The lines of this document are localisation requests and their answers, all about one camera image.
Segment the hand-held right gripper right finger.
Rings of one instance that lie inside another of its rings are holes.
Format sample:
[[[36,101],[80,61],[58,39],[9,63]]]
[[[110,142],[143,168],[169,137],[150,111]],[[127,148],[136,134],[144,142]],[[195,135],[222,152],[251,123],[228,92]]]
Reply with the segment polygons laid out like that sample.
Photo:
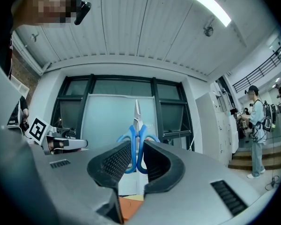
[[[260,195],[247,181],[206,155],[146,141],[144,201],[125,225],[257,224],[274,195]]]

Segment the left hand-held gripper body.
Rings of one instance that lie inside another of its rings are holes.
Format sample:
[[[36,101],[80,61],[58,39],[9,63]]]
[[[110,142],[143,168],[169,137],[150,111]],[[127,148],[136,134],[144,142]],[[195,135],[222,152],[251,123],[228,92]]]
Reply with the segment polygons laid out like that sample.
[[[40,146],[46,155],[63,152],[63,142],[60,140],[61,133],[56,127],[52,127],[38,117],[35,117],[30,123],[25,135],[29,145]]]

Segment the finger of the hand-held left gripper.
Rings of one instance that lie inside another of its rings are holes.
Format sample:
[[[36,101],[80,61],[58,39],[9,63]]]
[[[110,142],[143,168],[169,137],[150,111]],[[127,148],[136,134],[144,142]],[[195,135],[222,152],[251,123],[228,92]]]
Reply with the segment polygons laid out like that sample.
[[[88,146],[87,140],[61,138],[63,149],[81,149]]]

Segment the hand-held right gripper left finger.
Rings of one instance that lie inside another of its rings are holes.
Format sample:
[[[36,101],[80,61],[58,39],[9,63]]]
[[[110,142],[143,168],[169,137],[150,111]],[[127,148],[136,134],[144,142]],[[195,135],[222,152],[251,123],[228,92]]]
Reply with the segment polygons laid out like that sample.
[[[57,212],[58,225],[119,225],[124,218],[118,183],[131,159],[123,141],[74,153],[32,154],[40,181]]]

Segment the orange box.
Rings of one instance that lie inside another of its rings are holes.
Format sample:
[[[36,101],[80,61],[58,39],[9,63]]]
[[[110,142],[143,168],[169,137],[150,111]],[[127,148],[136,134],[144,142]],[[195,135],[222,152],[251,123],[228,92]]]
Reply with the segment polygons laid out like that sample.
[[[119,197],[120,208],[124,222],[127,222],[136,213],[143,201],[144,197],[142,195]]]

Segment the blue handled scissors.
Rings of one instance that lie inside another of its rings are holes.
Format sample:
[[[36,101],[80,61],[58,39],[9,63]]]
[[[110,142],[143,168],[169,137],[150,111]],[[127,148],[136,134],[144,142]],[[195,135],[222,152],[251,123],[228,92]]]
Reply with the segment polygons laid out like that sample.
[[[142,167],[144,142],[148,138],[153,139],[155,142],[160,142],[160,140],[156,135],[150,133],[147,126],[143,123],[138,100],[135,100],[133,124],[125,134],[118,138],[117,142],[121,142],[126,138],[129,138],[131,142],[132,166],[127,168],[125,173],[133,173],[137,169],[140,173],[147,174],[147,169]]]

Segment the frosted glass panel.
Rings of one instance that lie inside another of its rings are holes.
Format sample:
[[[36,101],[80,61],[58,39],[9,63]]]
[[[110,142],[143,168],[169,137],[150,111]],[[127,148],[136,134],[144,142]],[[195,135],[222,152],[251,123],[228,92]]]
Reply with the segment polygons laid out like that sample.
[[[141,118],[149,132],[158,134],[154,97],[90,94],[81,127],[81,138],[88,141],[87,149],[113,144],[128,131],[133,124],[135,100],[139,101]]]

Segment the white shelf unit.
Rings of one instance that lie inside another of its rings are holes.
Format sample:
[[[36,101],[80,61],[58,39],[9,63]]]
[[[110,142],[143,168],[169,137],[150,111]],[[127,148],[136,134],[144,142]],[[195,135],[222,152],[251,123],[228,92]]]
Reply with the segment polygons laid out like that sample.
[[[13,86],[20,92],[20,94],[23,97],[27,98],[30,89],[22,82],[20,82],[17,78],[15,78],[13,75],[11,75],[10,81],[13,84]]]

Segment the wooden step platform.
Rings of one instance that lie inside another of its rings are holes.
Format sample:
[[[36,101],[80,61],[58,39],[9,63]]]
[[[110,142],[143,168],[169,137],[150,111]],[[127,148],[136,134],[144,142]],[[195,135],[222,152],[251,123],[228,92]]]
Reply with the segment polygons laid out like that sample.
[[[228,167],[250,171],[252,169],[251,148],[252,142],[250,139],[241,139]],[[281,136],[268,137],[262,146],[262,163],[267,170],[281,169]]]

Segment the white cabinet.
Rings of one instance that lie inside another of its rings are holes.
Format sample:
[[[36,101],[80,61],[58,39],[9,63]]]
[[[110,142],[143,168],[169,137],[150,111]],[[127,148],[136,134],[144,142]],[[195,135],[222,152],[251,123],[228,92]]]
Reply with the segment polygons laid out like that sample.
[[[228,131],[229,131],[229,138],[231,143],[231,152],[232,154],[235,154],[239,146],[237,123],[232,115],[228,117],[228,121],[229,121]]]

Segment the black metal railing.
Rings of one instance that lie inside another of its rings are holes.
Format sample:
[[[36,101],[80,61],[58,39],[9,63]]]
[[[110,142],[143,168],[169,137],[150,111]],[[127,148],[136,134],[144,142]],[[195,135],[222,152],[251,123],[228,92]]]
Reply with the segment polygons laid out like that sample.
[[[250,72],[247,76],[232,85],[236,93],[245,90],[256,81],[267,75],[271,70],[281,63],[281,46],[260,66]]]

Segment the black framed window wall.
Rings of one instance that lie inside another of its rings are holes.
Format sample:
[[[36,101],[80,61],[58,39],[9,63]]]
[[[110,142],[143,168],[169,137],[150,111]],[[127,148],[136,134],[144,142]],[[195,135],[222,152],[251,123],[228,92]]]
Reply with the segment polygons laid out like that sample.
[[[193,128],[182,83],[138,76],[66,77],[51,124],[66,137],[87,140],[92,148],[115,142],[133,124],[135,103],[143,123],[157,138],[191,149]]]

